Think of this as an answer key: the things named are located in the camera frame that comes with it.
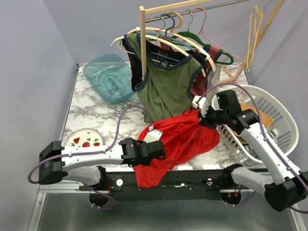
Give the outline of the red tank top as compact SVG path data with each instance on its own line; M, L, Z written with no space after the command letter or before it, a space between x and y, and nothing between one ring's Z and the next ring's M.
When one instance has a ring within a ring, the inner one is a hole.
M166 150L164 160L153 159L149 166L134 167L137 185L142 188L158 186L168 170L186 163L198 154L215 148L220 141L216 130L199 124L199 110L188 110L181 115L153 123L161 131L161 141Z

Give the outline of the yellow hanger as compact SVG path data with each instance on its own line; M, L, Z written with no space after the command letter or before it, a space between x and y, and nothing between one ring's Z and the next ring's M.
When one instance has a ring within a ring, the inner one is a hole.
M255 5L250 13L249 29L248 29L248 42L247 42L247 55L246 55L246 69L249 70L252 64L255 50L257 48L257 37L262 24L264 12L258 9Z

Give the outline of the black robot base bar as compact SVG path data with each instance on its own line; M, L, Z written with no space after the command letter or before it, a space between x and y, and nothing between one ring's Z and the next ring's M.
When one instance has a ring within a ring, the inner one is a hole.
M169 171L158 186L139 187L134 172L103 171L102 180L94 191L86 186L79 189L89 193L89 201L97 206L112 206L113 201L217 200L238 206L250 201L255 193L247 187L227 182L223 170Z

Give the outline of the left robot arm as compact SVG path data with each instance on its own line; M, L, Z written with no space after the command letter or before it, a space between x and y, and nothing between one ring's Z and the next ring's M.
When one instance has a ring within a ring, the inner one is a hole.
M113 147L62 147L60 141L51 142L39 154L38 183L50 185L63 179L79 181L102 190L107 183L99 165L148 166L153 159L164 160L166 150L161 140L146 143L125 138Z

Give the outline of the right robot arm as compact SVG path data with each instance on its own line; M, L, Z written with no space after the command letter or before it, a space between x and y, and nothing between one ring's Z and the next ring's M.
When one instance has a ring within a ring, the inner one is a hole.
M276 211L283 211L306 199L308 196L308 174L303 172L281 151L266 133L259 111L242 110L233 90L216 94L219 109L209 105L204 95L193 99L193 107L199 109L200 125L214 130L226 125L240 135L256 152L266 166L269 176L251 171L241 164L223 170L222 185L228 189L243 185L265 197Z

